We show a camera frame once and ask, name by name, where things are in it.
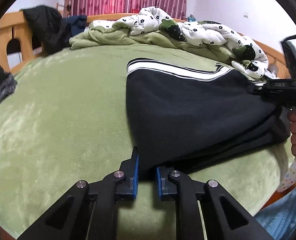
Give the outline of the navy pants with white stripe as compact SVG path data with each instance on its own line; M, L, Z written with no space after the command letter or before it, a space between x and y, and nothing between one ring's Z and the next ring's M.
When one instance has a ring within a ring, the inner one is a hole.
M213 72L153 59L127 64L126 112L140 172L198 171L289 138L286 110L248 93L253 83L216 64Z

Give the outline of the wooden bed frame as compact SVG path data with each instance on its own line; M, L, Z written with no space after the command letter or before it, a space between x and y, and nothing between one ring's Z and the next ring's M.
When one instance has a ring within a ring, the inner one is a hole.
M22 61L10 67L8 62L8 44L12 40L17 40L20 44L20 49L17 52L21 53ZM290 73L286 67L284 54L262 42L255 41L255 43L263 49L269 63L277 67L277 76L282 79L289 78ZM42 46L38 47L37 51L34 52L32 46L32 30L28 26L23 12L18 11L4 14L0 19L0 65L4 71L15 75L25 64L43 55L45 55L45 52Z

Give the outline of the black jacket on footboard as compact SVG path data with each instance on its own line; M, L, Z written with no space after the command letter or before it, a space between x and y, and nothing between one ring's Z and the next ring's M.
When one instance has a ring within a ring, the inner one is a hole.
M38 5L22 9L25 20L48 55L69 47L70 24L55 8Z

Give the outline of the blue jeans leg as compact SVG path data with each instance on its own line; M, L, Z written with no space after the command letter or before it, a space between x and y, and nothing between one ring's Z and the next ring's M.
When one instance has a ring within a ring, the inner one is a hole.
M273 239L290 239L296 229L296 188L260 210L255 219Z

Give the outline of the navy garment on footboard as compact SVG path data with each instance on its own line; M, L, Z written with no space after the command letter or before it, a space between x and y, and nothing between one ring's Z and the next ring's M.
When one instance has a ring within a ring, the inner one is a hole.
M85 31L87 27L87 16L76 15L63 18L63 22L69 25L71 37Z

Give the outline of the white floral patterned quilt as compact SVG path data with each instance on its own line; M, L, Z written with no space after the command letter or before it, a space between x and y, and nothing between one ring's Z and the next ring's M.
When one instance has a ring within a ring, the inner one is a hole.
M145 7L137 15L125 16L116 21L94 20L90 27L127 28L131 36L161 30L179 42L200 47L224 46L233 53L231 64L253 79L268 73L269 61L262 48L251 38L242 36L230 27L211 21L175 22L158 7Z

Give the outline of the white patterned bag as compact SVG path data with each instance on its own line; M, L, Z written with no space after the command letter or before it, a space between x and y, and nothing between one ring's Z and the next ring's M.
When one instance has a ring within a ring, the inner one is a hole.
M286 189L290 188L296 183L296 157L294 163L290 166L286 175L282 178L280 185L277 188L277 192L283 192Z

